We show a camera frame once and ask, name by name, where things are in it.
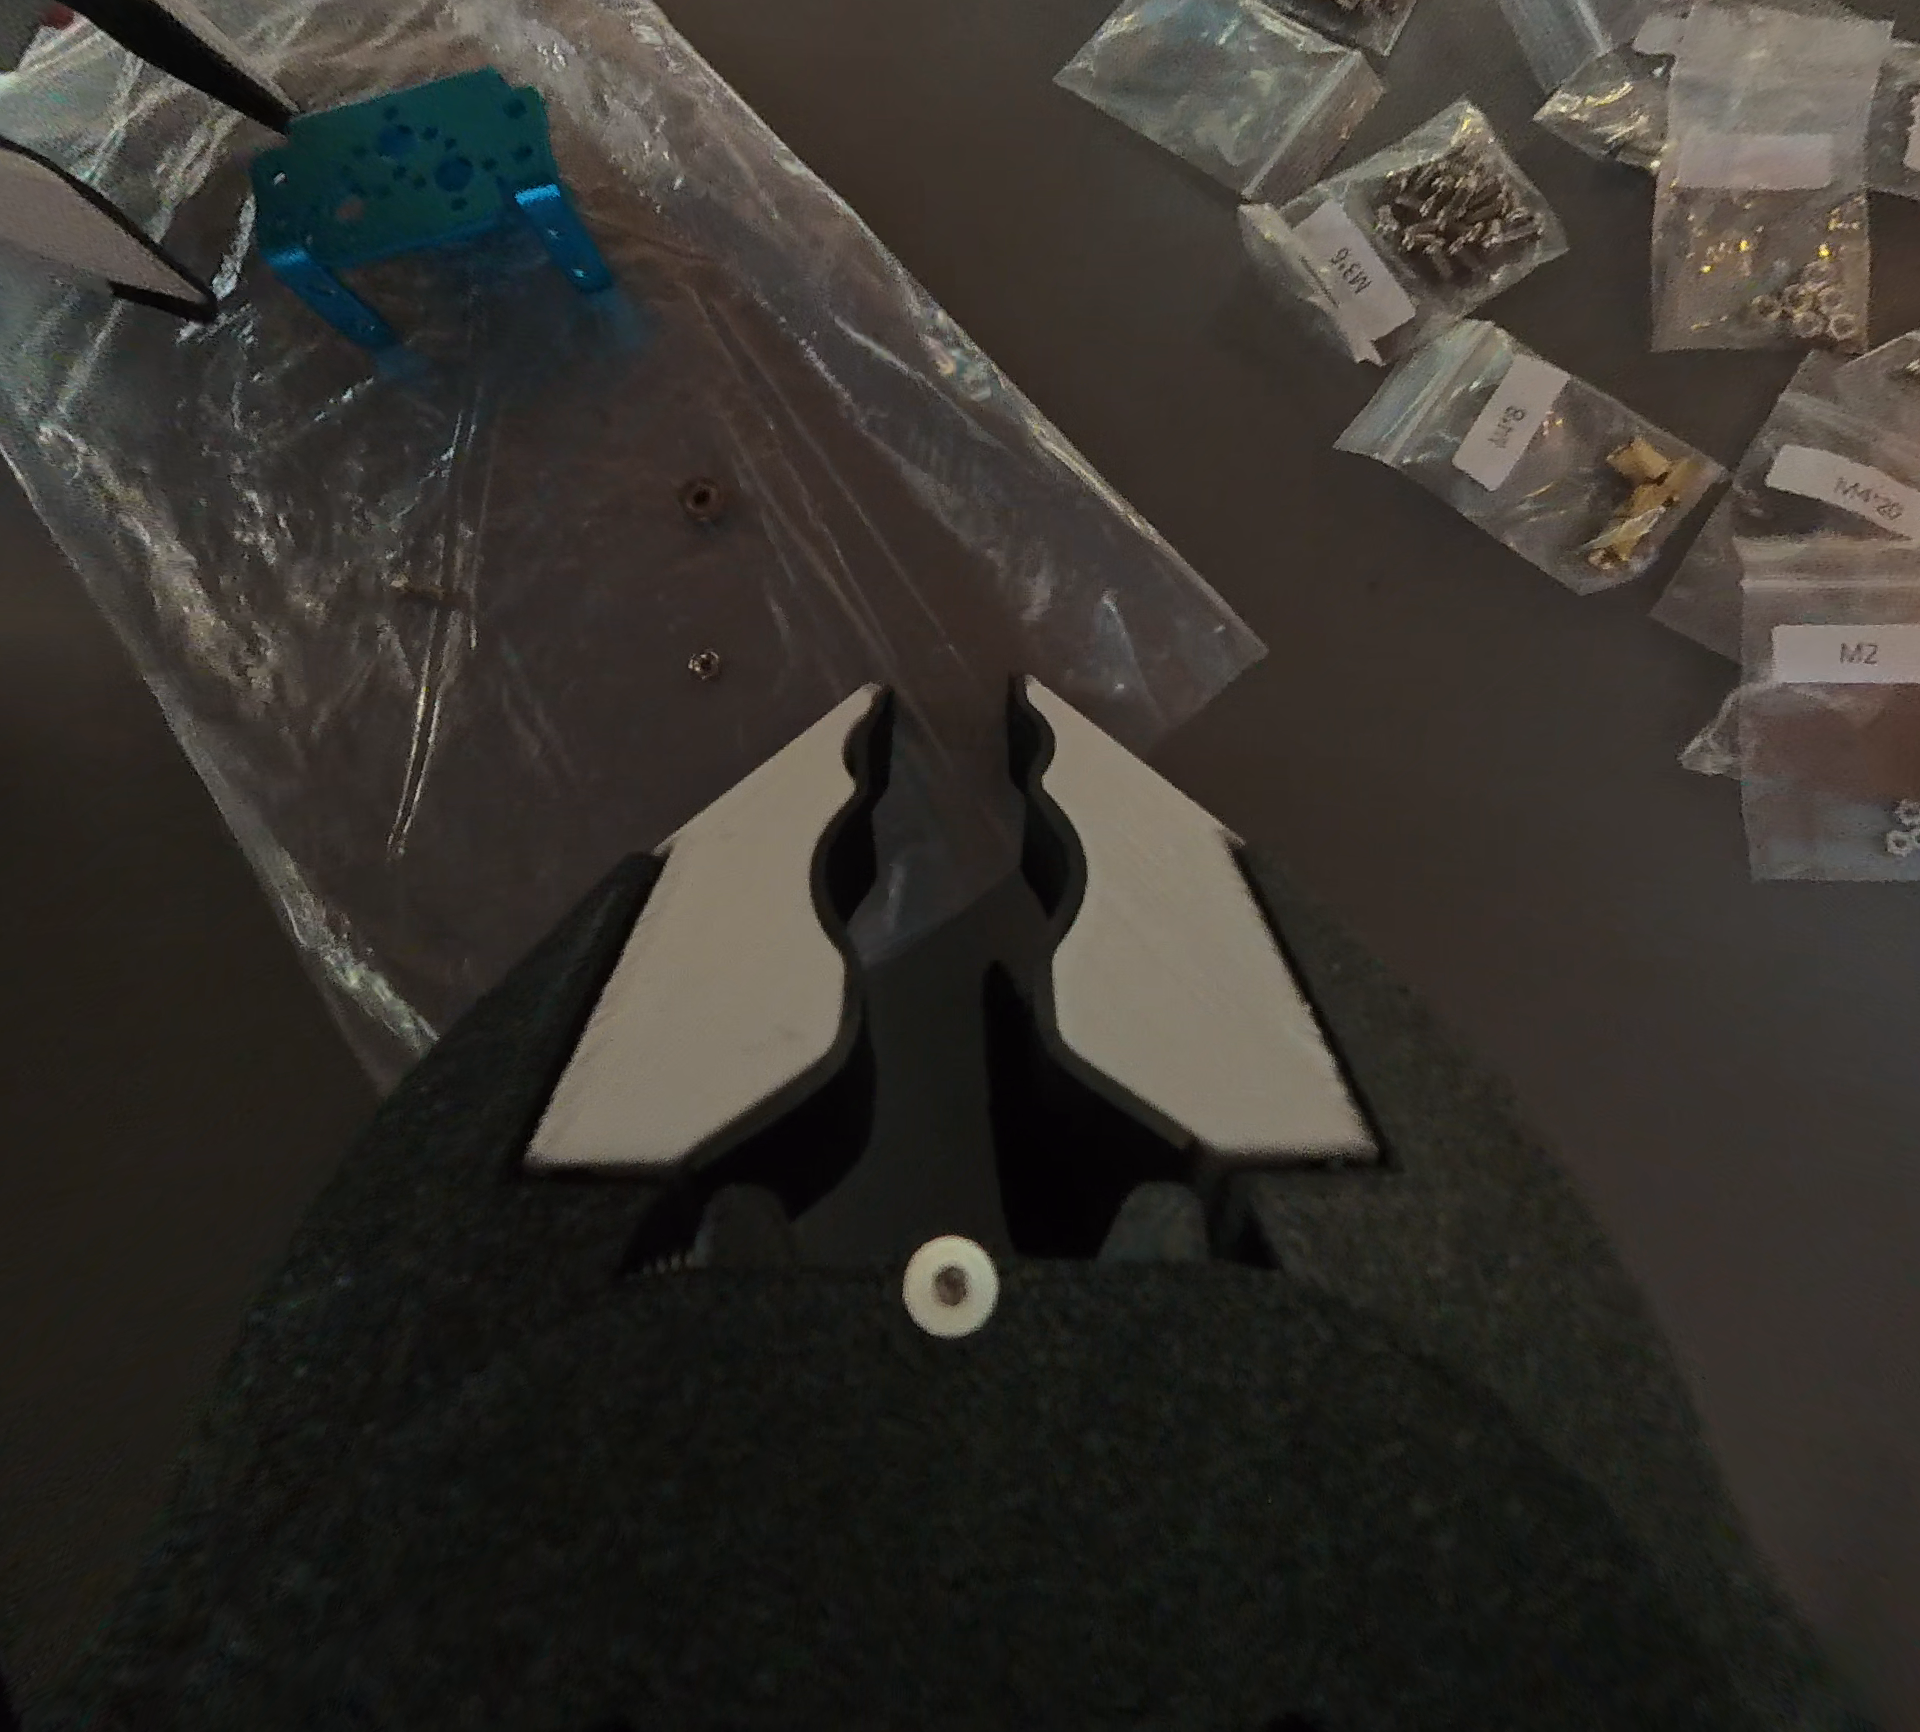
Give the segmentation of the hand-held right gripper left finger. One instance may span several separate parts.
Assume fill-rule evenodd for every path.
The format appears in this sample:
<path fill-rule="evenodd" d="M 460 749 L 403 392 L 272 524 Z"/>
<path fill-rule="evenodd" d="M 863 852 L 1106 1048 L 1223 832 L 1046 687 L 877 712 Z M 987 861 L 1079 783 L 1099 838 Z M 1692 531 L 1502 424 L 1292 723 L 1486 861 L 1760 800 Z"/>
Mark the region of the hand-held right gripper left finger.
<path fill-rule="evenodd" d="M 689 1173 L 851 1060 L 892 742 L 892 692 L 856 687 L 660 843 L 526 1169 Z"/>

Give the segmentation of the large clear plastic bag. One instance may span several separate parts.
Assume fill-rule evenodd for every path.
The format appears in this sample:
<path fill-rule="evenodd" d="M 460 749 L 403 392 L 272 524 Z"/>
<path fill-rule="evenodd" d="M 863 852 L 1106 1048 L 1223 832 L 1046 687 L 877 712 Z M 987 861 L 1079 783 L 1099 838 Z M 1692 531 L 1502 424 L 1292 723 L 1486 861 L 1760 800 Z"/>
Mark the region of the large clear plastic bag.
<path fill-rule="evenodd" d="M 613 276 L 575 291 L 526 225 L 400 260 L 379 360 L 265 267 L 260 127 L 85 24 L 4 77 L 4 136 L 217 300 L 4 266 L 4 460 L 376 1082 L 868 682 L 887 952 L 1012 860 L 1008 675 L 1143 749 L 1264 653 L 654 0 L 194 2 L 302 104 L 537 87 Z"/>

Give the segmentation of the blue metal bracket large holes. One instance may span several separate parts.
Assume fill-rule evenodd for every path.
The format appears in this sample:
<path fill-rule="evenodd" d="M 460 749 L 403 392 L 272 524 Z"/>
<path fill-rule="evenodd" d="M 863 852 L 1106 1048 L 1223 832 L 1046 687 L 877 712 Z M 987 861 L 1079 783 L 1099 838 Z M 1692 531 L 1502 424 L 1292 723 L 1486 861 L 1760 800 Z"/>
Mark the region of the blue metal bracket large holes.
<path fill-rule="evenodd" d="M 397 347 L 350 276 L 496 232 L 531 232 L 568 283 L 612 289 L 551 143 L 541 92 L 477 66 L 296 116 L 249 164 L 251 234 L 267 272 L 348 344 Z"/>

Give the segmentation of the dark grey desk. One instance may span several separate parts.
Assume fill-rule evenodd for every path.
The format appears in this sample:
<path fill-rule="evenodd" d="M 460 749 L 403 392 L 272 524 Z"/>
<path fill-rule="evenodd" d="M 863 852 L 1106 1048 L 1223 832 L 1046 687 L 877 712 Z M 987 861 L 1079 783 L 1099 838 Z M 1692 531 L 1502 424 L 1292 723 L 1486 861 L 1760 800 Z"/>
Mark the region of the dark grey desk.
<path fill-rule="evenodd" d="M 884 952 L 875 876 L 850 1060 L 691 1171 L 534 1171 L 618 855 L 376 1099 L 25 1724 L 1866 1727 L 1586 1193 L 1333 898 L 1545 986 L 1596 881 L 1532 1001 L 1661 1175 L 1863 1118 L 1828 1065 L 1915 1093 L 1915 906 L 1756 894 L 1640 735 L 1718 701 L 1641 592 L 1331 446 L 1375 378 L 1055 83 L 1121 0 L 651 2 L 1261 656 L 1141 747 L 1008 675 L 1012 860 Z M 1378 1166 L 1202 1168 L 1046 1060 L 1016 678 L 1240 836 Z"/>

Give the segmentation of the pile of small screw bags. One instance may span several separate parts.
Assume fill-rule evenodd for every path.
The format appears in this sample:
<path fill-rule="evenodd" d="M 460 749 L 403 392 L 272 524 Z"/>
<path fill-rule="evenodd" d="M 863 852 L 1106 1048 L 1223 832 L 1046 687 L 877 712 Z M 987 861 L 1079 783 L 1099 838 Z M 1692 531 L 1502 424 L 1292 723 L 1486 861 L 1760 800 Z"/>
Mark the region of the pile of small screw bags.
<path fill-rule="evenodd" d="M 1331 168 L 1418 4 L 1120 0 L 1055 85 L 1220 184 L 1265 289 L 1383 375 L 1342 452 L 1574 594 L 1683 548 L 1654 620 L 1737 684 L 1681 762 L 1737 781 L 1756 879 L 1915 884 L 1915 329 L 1870 337 L 1915 41 L 1837 0 L 1494 0 L 1534 125 L 1650 181 L 1650 352 L 1795 355 L 1721 463 L 1484 316 L 1569 237 L 1476 102 Z"/>

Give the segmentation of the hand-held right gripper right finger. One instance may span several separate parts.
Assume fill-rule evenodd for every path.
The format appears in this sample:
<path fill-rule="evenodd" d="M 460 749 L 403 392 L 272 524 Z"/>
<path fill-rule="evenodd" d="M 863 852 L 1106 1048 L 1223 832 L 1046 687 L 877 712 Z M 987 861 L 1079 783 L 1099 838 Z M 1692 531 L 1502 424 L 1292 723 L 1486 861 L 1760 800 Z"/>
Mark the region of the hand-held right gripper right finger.
<path fill-rule="evenodd" d="M 1006 728 L 1046 1060 L 1206 1169 L 1380 1166 L 1240 833 L 1037 678 Z"/>

